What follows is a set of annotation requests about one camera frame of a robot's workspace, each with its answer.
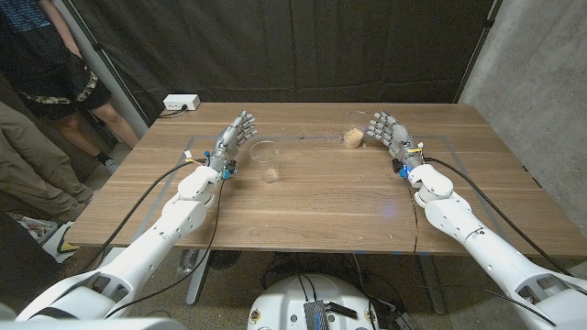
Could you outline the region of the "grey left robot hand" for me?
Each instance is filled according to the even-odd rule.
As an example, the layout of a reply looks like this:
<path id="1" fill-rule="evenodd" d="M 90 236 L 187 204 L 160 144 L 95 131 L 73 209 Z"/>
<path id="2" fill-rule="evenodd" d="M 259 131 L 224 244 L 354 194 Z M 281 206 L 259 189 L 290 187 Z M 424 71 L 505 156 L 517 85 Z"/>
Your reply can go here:
<path id="1" fill-rule="evenodd" d="M 207 166 L 221 172 L 236 158 L 239 149 L 257 133 L 255 117 L 243 110 L 217 137 Z"/>

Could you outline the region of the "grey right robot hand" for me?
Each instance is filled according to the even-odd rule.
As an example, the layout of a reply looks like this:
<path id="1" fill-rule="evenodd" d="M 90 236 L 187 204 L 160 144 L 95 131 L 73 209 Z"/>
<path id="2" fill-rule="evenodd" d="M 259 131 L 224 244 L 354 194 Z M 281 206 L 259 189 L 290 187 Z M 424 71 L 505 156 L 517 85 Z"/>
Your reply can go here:
<path id="1" fill-rule="evenodd" d="M 405 126 L 388 113 L 375 113 L 367 134 L 388 148 L 392 158 L 401 162 L 407 171 L 424 164 L 421 148 L 412 140 Z"/>

